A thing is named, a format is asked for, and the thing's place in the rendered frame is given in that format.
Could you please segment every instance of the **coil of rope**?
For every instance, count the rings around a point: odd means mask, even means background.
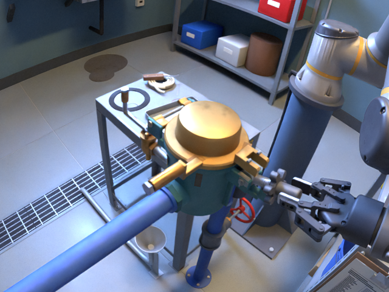
[[[166,89],[170,89],[174,86],[174,83],[176,82],[174,77],[168,74],[164,74],[164,82],[159,83],[155,80],[148,80],[148,85],[152,88],[154,88],[159,93],[165,93]]]

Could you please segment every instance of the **blue bin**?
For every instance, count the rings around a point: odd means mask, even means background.
[[[181,42],[196,49],[205,49],[218,43],[223,26],[202,20],[182,26]]]
[[[347,240],[342,241],[340,244],[338,251],[335,253],[334,257],[331,259],[331,261],[328,263],[326,268],[323,271],[322,277],[324,274],[326,274],[330,269],[333,268],[334,265],[336,265],[337,262],[339,262],[347,252],[350,251],[354,247],[354,243],[348,242]]]

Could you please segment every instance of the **metal table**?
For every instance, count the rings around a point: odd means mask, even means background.
[[[194,97],[197,100],[209,100],[202,94],[198,93],[194,89],[188,87],[187,85],[181,83],[179,80],[176,80],[174,86],[167,90],[165,94],[159,94],[155,90],[151,89],[146,81],[140,79],[134,83],[127,85],[129,88],[137,88],[146,91],[150,95],[150,103],[138,110],[133,111],[132,114],[140,120],[142,123],[147,124],[146,111],[159,106],[165,105],[176,101],[182,97]],[[129,117],[127,117],[122,111],[112,108],[109,104],[110,96],[116,91],[111,91],[99,98],[96,99],[96,109],[97,109],[97,122],[98,122],[98,133],[100,136],[100,146],[102,149],[102,158],[103,158],[103,167],[106,178],[106,186],[108,190],[108,197],[111,206],[115,209],[120,209],[126,206],[118,200],[115,195],[115,189],[122,186],[124,183],[130,179],[135,178],[140,173],[144,172],[148,168],[152,167],[152,175],[156,175],[161,171],[161,167],[166,167],[158,159],[145,162],[136,167],[131,173],[127,174],[124,177],[113,179],[112,178],[112,168],[109,157],[109,148],[108,148],[108,133],[106,127],[106,119],[109,119],[118,129],[120,129],[123,134],[129,137],[138,147],[140,147],[140,132],[141,128],[136,125]],[[115,98],[116,104],[121,105],[120,94]],[[139,105],[143,102],[143,95],[138,92],[129,93],[129,103],[128,108]],[[249,125],[242,120],[242,126],[247,131],[250,141],[252,141],[253,147],[256,147],[260,131]],[[172,267],[179,271],[185,266],[185,259],[188,253],[189,239],[191,234],[191,229],[193,225],[193,216],[187,215],[182,212],[179,212],[177,215],[177,225],[176,225],[176,236],[174,240],[174,252],[173,252],[173,262]]]

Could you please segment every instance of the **floor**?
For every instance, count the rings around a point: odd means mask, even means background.
[[[277,129],[284,94],[274,106],[268,93],[217,66],[183,51],[170,52],[171,33],[151,36],[71,62],[0,91],[0,220],[101,161],[94,100],[132,83],[142,74],[164,71],[201,94],[235,110],[262,131],[258,148],[267,153]],[[118,54],[128,65],[106,82],[92,82],[84,64],[102,54]],[[131,144],[108,123],[113,154]],[[350,180],[352,193],[366,193],[379,176],[359,156],[359,135],[332,117],[304,179]],[[124,185],[122,192],[134,187]],[[107,192],[95,199],[113,218]],[[104,224],[85,201],[20,240],[0,254],[0,291],[4,291]],[[273,260],[269,260],[232,230],[228,230],[210,264],[213,278],[205,292],[296,291],[323,252],[321,243],[297,230]],[[165,273],[154,280],[148,267],[126,246],[97,263],[60,291],[195,291],[185,271],[176,273],[160,256]]]

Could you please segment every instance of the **baseboard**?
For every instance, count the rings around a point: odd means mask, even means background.
[[[356,130],[358,133],[360,132],[360,126],[362,122],[352,115],[346,113],[344,110],[338,109],[337,111],[334,111],[332,115],[348,125],[350,128]]]
[[[141,38],[151,37],[152,35],[157,35],[159,33],[169,32],[172,30],[172,27],[172,24],[153,27],[152,29],[146,29],[140,32],[130,33],[128,35],[120,36],[107,41],[102,41],[101,43],[93,44],[91,46],[75,50],[74,52],[70,52],[68,54],[59,56],[49,61],[45,61],[43,63],[40,63],[38,65],[32,66],[30,68],[0,79],[0,90],[27,80],[36,75],[47,72],[51,69],[68,64],[80,58],[101,52],[103,50],[110,49],[121,44],[129,43],[130,41],[136,41]]]

